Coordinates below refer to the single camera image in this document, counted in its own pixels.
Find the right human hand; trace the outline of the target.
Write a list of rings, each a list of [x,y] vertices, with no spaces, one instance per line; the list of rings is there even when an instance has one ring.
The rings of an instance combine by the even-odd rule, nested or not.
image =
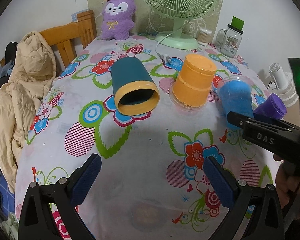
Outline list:
[[[283,170],[283,164],[281,164],[276,174],[275,183],[281,208],[284,208],[290,200],[288,191],[296,191],[298,184],[300,183],[300,177],[286,175]]]

